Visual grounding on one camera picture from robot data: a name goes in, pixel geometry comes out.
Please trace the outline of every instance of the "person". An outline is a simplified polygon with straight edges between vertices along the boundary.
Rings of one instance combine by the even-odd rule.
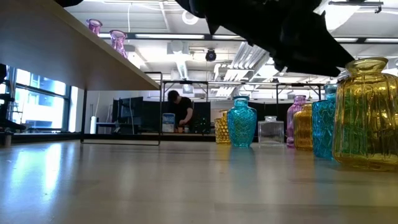
[[[175,127],[189,125],[192,119],[192,101],[188,97],[172,90],[167,95],[169,101],[169,113],[175,114]]]

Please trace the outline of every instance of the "dark hair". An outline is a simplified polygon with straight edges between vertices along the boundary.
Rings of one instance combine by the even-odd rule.
[[[169,102],[174,102],[177,100],[177,97],[179,96],[179,93],[175,90],[172,90],[169,92],[169,94],[167,95],[167,100]]]

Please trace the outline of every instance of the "glass vase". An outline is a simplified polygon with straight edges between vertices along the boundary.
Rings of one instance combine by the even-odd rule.
[[[386,58],[347,64],[351,76],[336,93],[333,157],[374,170],[398,167],[398,77],[381,73]]]
[[[102,22],[97,19],[87,19],[88,28],[94,33],[95,35],[100,34],[100,30],[102,27]]]
[[[293,127],[293,115],[303,109],[305,104],[305,95],[297,95],[294,97],[293,105],[287,110],[286,119],[286,133],[287,140],[286,144],[288,147],[294,147],[294,127]]]
[[[294,147],[297,150],[312,150],[312,104],[303,105],[303,110],[294,114]]]
[[[315,156],[332,159],[337,84],[325,85],[326,99],[312,104],[312,141]]]
[[[227,125],[227,112],[228,110],[220,110],[222,114],[221,118],[215,120],[215,131],[216,131],[216,143],[217,144],[230,144],[229,132]]]
[[[112,47],[124,58],[127,58],[127,52],[124,49],[124,40],[126,40],[127,35],[120,30],[111,30]]]
[[[228,111],[228,132],[235,147],[249,147],[256,130],[257,111],[248,106],[248,96],[235,96],[234,107]]]
[[[258,122],[258,135],[260,144],[284,143],[284,122],[277,121],[276,118],[276,116],[266,116],[265,121]]]

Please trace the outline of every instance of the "pink glass vase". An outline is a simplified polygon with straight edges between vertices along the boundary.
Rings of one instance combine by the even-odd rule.
[[[294,127],[293,127],[293,115],[303,109],[305,104],[305,95],[297,95],[294,97],[293,105],[287,110],[287,146],[294,147]]]
[[[102,22],[97,19],[87,19],[88,28],[95,34],[100,34]]]
[[[123,42],[126,40],[127,35],[120,30],[111,30],[109,32],[112,39],[112,47],[119,52],[124,58],[127,58],[127,53],[124,49]]]

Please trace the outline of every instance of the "blue glass vase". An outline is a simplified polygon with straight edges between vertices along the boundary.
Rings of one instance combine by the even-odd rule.
[[[325,85],[326,99],[312,104],[312,141],[315,156],[332,159],[337,84]]]
[[[228,132],[235,147],[249,147],[256,129],[257,111],[248,106],[248,96],[235,96],[234,107],[228,111]]]

